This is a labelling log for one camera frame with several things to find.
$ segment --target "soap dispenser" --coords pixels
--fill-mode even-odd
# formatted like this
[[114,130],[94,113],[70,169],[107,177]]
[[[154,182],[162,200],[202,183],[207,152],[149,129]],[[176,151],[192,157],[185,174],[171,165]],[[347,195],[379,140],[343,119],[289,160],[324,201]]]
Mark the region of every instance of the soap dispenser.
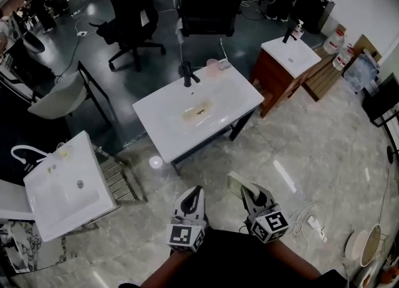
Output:
[[292,35],[294,36],[294,37],[296,37],[297,39],[300,39],[300,37],[303,35],[303,33],[304,33],[304,31],[302,31],[302,25],[303,25],[304,23],[301,21],[301,20],[299,20],[299,23],[298,23],[298,25],[297,26],[295,26],[295,29],[292,31]]

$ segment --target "faucet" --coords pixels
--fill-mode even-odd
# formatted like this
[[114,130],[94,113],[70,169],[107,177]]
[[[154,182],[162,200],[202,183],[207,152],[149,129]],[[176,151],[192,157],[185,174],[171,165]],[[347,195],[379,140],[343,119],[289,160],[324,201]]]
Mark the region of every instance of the faucet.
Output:
[[288,41],[288,39],[289,39],[290,36],[291,36],[295,41],[297,40],[297,38],[294,37],[294,36],[292,35],[292,31],[293,31],[293,29],[288,28],[288,30],[287,30],[287,32],[286,32],[286,34],[285,34],[285,36],[284,36],[284,38],[283,38],[283,40],[282,40],[283,43],[287,43],[287,41]]
[[183,76],[185,77],[185,87],[191,86],[191,78],[193,78],[196,83],[200,82],[200,79],[191,71],[190,62],[183,62],[181,67],[183,68]]

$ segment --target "white container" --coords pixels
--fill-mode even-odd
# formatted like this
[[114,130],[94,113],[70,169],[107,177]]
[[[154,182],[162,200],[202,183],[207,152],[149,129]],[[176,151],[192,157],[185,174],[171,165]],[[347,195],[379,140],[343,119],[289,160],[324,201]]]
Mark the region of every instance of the white container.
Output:
[[341,71],[344,67],[349,63],[349,61],[353,58],[353,48],[349,44],[346,48],[342,49],[337,57],[332,61],[332,65],[338,70]]
[[345,33],[341,30],[336,30],[333,34],[331,34],[323,44],[323,49],[328,54],[336,54],[344,46],[345,42]]
[[302,37],[302,35],[304,34],[304,31],[302,31],[302,25],[304,23],[299,20],[299,23],[297,26],[295,26],[295,29],[292,31],[292,35],[298,40]]
[[363,254],[364,245],[367,241],[368,233],[366,230],[354,231],[349,237],[345,247],[345,258],[355,261]]
[[366,243],[364,244],[363,253],[360,257],[360,265],[366,267],[371,263],[377,253],[378,246],[381,240],[381,225],[376,224],[372,231],[368,234]]

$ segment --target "white sink basin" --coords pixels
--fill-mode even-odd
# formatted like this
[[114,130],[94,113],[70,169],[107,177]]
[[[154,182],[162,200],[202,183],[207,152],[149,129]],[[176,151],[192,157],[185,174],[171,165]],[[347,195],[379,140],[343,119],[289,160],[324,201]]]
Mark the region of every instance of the white sink basin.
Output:
[[261,47],[285,68],[293,78],[300,76],[321,58],[302,40],[290,37],[287,43],[283,37],[262,43]]
[[24,182],[43,241],[116,207],[85,131],[48,156]]
[[168,134],[194,134],[204,127],[219,124],[226,126],[225,121],[231,108],[244,102],[244,96],[236,84],[229,78],[224,80],[202,81],[184,90],[181,94],[171,96],[168,103],[159,109],[159,115]]
[[167,163],[233,123],[264,100],[232,66],[200,83],[179,79],[133,104],[140,121]]

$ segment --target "power strip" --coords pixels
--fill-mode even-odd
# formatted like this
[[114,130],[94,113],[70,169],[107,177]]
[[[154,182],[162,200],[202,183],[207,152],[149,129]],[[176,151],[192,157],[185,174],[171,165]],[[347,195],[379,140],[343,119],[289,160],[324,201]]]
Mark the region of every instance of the power strip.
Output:
[[306,222],[310,226],[310,228],[316,230],[319,233],[319,237],[323,242],[327,242],[327,236],[324,234],[323,229],[321,229],[321,225],[317,219],[314,219],[313,216],[309,216]]

